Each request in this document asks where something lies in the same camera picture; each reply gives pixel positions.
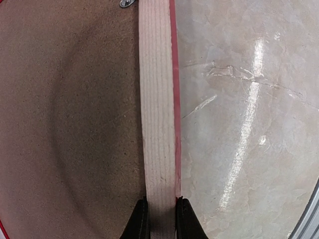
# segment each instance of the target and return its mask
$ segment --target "wooden plank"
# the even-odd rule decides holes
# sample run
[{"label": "wooden plank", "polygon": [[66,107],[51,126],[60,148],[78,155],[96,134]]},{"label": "wooden plank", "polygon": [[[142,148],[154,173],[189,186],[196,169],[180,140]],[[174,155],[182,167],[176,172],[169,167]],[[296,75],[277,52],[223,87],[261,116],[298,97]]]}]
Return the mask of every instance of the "wooden plank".
[{"label": "wooden plank", "polygon": [[180,103],[173,0],[139,1],[141,111],[153,239],[175,238]]}]

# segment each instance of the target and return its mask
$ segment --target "white marble tile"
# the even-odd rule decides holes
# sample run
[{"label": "white marble tile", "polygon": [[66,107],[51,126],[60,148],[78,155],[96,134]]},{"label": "white marble tile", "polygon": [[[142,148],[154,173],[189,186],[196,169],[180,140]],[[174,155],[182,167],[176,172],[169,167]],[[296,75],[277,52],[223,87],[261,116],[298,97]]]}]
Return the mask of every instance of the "white marble tile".
[{"label": "white marble tile", "polygon": [[182,193],[210,238],[285,239],[319,175],[319,2],[176,12]]}]

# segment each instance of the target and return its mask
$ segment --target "brown cork surface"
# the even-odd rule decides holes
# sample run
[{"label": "brown cork surface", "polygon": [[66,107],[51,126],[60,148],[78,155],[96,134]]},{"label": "brown cork surface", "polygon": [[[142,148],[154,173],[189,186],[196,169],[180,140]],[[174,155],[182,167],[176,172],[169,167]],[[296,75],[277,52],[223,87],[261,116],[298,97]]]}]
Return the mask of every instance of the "brown cork surface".
[{"label": "brown cork surface", "polygon": [[145,194],[137,4],[0,4],[0,219],[11,239],[116,239]]}]

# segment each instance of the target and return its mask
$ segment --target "gray metal rim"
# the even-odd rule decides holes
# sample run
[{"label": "gray metal rim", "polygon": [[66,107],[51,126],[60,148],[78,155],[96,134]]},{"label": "gray metal rim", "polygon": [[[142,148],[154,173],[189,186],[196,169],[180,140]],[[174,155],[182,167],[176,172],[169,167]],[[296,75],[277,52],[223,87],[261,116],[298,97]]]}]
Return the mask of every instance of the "gray metal rim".
[{"label": "gray metal rim", "polygon": [[289,239],[319,239],[319,181]]}]

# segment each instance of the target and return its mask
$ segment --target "red stripe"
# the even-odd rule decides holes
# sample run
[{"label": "red stripe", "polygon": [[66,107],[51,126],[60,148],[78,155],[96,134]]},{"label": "red stripe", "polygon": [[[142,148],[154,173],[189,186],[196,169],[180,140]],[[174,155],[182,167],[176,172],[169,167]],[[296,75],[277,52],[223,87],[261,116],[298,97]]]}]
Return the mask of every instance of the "red stripe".
[{"label": "red stripe", "polygon": [[3,224],[2,224],[1,221],[0,221],[0,230],[2,231],[2,233],[3,233],[4,237],[5,237],[5,239],[9,239],[9,236],[8,236],[8,234],[6,233],[6,231],[5,231],[5,229],[4,229]]},{"label": "red stripe", "polygon": [[179,67],[177,48],[177,27],[175,0],[169,0],[171,50],[173,63],[173,92],[174,92],[174,126],[175,126],[175,190],[176,196],[180,197],[181,177],[181,142],[180,142],[180,94],[179,94]]}]

